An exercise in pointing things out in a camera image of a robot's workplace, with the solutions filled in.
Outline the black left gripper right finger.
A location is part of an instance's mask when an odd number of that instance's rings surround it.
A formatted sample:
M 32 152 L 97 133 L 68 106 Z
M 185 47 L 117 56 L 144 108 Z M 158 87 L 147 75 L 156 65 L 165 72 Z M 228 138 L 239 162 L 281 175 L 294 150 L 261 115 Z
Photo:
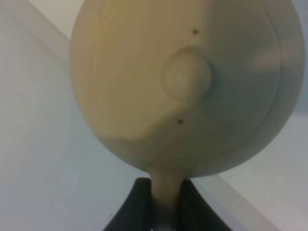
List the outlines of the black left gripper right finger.
M 177 231 L 231 231 L 204 200 L 193 182 L 185 179 L 178 200 Z

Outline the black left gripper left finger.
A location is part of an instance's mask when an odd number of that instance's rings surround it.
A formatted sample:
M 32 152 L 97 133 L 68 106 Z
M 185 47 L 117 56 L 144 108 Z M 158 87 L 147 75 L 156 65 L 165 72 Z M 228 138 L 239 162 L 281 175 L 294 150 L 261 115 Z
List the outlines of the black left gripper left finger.
M 105 231 L 150 231 L 153 224 L 151 180 L 137 178 L 125 202 Z

